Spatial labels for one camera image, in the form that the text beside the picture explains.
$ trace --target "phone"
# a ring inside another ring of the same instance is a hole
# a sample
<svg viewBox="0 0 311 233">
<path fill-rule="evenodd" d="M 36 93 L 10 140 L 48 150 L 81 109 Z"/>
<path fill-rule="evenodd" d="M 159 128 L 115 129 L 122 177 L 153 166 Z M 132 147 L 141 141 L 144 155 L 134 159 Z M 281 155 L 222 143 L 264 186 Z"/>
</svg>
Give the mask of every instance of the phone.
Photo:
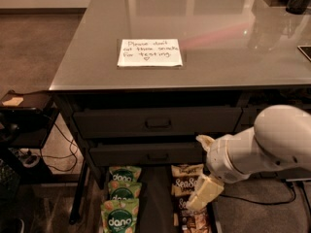
<svg viewBox="0 0 311 233">
<path fill-rule="evenodd" d="M 298 46 L 298 49 L 311 61 L 311 46 Z"/>
</svg>

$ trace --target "drawer handle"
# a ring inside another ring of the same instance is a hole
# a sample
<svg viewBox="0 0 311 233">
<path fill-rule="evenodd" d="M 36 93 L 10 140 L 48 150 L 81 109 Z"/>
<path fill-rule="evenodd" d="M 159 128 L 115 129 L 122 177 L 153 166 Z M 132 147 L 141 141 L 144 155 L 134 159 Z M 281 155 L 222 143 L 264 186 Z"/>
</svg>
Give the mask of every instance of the drawer handle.
<svg viewBox="0 0 311 233">
<path fill-rule="evenodd" d="M 168 153 L 166 154 L 147 154 L 147 157 L 150 161 L 163 161 L 163 160 L 168 160 Z"/>
<path fill-rule="evenodd" d="M 146 119 L 145 126 L 148 129 L 168 129 L 172 123 L 169 118 L 153 117 Z"/>
</svg>

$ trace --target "green chip bag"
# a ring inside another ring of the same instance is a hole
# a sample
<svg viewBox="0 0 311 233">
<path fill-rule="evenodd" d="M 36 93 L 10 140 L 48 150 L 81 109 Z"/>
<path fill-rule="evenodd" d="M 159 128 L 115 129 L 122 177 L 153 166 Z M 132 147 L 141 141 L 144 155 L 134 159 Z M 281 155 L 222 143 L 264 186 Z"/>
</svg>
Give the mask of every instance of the green chip bag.
<svg viewBox="0 0 311 233">
<path fill-rule="evenodd" d="M 119 182 L 137 182 L 142 169 L 135 166 L 114 166 L 109 167 L 112 180 Z"/>
<path fill-rule="evenodd" d="M 134 233 L 138 199 L 108 200 L 101 205 L 104 233 Z"/>
<path fill-rule="evenodd" d="M 141 183 L 110 181 L 108 183 L 110 199 L 125 200 L 138 198 L 142 188 Z"/>
</svg>

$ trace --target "white paper note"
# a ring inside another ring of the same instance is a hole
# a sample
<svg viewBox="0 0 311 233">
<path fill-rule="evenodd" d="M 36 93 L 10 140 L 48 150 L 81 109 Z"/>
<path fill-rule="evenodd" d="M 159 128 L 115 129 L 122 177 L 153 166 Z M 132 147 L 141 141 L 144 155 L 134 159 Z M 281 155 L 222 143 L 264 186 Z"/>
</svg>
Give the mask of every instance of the white paper note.
<svg viewBox="0 0 311 233">
<path fill-rule="evenodd" d="M 182 66 L 176 39 L 122 40 L 118 66 Z"/>
</svg>

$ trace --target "gray floor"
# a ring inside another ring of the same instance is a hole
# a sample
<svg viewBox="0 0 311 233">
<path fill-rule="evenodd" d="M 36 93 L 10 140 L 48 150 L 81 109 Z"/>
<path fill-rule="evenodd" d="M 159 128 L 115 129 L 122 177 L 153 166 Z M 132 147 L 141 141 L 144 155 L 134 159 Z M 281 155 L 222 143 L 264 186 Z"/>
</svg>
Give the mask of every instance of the gray floor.
<svg viewBox="0 0 311 233">
<path fill-rule="evenodd" d="M 49 88 L 80 20 L 81 15 L 0 16 L 0 96 L 10 89 L 24 93 Z M 70 138 L 61 117 L 56 123 Z M 67 154 L 69 143 L 54 128 L 43 149 L 43 155 Z M 47 164 L 63 170 L 74 164 L 73 158 L 59 160 L 46 157 L 45 160 Z M 79 155 L 76 168 L 69 174 L 79 174 L 81 164 Z M 52 171 L 55 174 L 61 173 L 53 168 Z M 311 199 L 311 184 L 305 185 Z M 307 204 L 301 189 L 296 185 L 294 189 L 296 199 L 290 204 L 278 206 L 256 205 L 219 197 L 216 204 L 223 232 L 310 232 Z M 74 192 L 74 183 L 21 185 L 16 198 L 1 206 L 0 217 L 23 218 L 27 233 L 97 232 L 103 191 L 98 189 L 89 176 L 82 201 L 81 221 L 70 225 L 68 218 Z M 225 194 L 260 202 L 286 201 L 292 196 L 287 187 L 274 178 L 228 184 Z"/>
</svg>

